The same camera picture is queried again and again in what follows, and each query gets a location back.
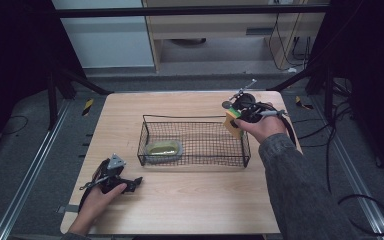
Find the white cabinet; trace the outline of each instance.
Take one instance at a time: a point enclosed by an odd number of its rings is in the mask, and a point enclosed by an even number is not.
[[[140,0],[53,0],[56,9],[142,7]],[[62,18],[85,69],[154,68],[144,17]]]
[[[145,7],[269,5],[273,0],[142,0]],[[329,3],[329,0],[283,0],[282,4]],[[226,14],[147,17],[156,69],[164,39],[256,37],[270,39],[276,65],[283,68],[294,37],[315,37],[324,13]]]

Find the wire basket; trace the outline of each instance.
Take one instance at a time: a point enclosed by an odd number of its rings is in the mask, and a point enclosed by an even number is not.
[[[224,119],[225,116],[144,115],[137,153],[141,165],[199,164],[247,167],[251,158],[248,136],[245,132],[241,139],[233,137],[223,125]],[[164,146],[160,146],[160,149],[170,148],[170,151],[162,151],[161,154],[150,153],[149,146],[158,144]]]

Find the yellow object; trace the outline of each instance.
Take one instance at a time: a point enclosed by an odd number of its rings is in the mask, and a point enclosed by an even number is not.
[[[89,98],[85,104],[85,107],[82,112],[82,116],[87,116],[89,114],[90,108],[92,107],[93,104],[93,98]]]
[[[183,147],[179,141],[159,141],[145,146],[145,158],[150,164],[180,160]]]
[[[242,138],[243,131],[240,128],[235,128],[232,125],[232,121],[238,118],[239,116],[240,116],[239,112],[237,112],[233,108],[230,108],[229,110],[226,111],[226,120],[223,123],[226,129],[237,139]]]
[[[305,108],[305,109],[313,109],[313,106],[312,105],[304,105],[302,104],[301,102],[301,98],[296,96],[295,97],[295,104],[298,106],[298,107],[302,107],[302,108]]]

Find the gray floor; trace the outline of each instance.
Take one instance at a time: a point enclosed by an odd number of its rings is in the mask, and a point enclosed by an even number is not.
[[[274,66],[262,39],[207,39],[204,44],[166,41],[164,48],[158,73],[106,78],[95,76],[90,80],[117,92],[238,89],[248,84],[252,78],[258,80],[253,89],[266,89],[283,82],[293,74],[278,70]],[[317,109],[309,110],[295,104],[296,96],[300,96],[304,104],[313,106],[317,106],[317,102],[322,98],[322,95],[306,96],[303,91],[305,83],[306,81],[302,80],[282,92],[298,136],[304,136],[323,126],[322,116]],[[74,100],[59,98],[60,107],[68,106],[67,115],[35,178],[30,194],[17,213],[17,221],[11,229],[12,236],[25,239],[55,239],[61,236],[59,226],[63,214],[59,213],[58,209],[69,201],[87,152],[87,143],[91,140],[90,134],[94,132],[105,102],[105,96],[80,85],[75,84],[75,87],[78,93]],[[88,116],[81,116],[89,98],[94,99],[91,111]],[[335,97],[335,103],[343,100],[345,99],[342,97]],[[49,115],[46,92],[20,101],[14,108],[13,116],[0,139],[0,220],[47,134]],[[370,147],[358,124],[350,116],[352,114],[338,121],[337,139],[345,146],[368,191],[384,203],[384,169],[376,167]],[[325,175],[326,147],[311,146],[325,143],[327,137],[328,132],[322,131],[300,140],[304,154],[322,175]],[[335,147],[331,147],[329,156],[333,196],[339,199],[354,193],[353,185]],[[358,201],[350,201],[344,204],[344,208],[350,218],[370,229]],[[377,239],[364,233],[361,233],[361,236],[364,239]],[[268,239],[278,238],[278,235],[268,236]]]

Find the finger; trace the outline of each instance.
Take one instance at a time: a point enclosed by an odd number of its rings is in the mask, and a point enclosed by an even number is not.
[[[90,194],[100,194],[100,193],[102,193],[102,191],[101,191],[101,185],[98,184],[98,185],[94,186],[94,187],[90,190],[89,195],[90,195]]]
[[[109,201],[112,201],[115,197],[119,196],[124,191],[124,189],[126,189],[126,187],[127,184],[125,183],[119,184],[107,194],[105,194],[105,197],[108,198]]]
[[[235,124],[242,130],[248,131],[252,128],[252,124],[241,119],[234,119]]]

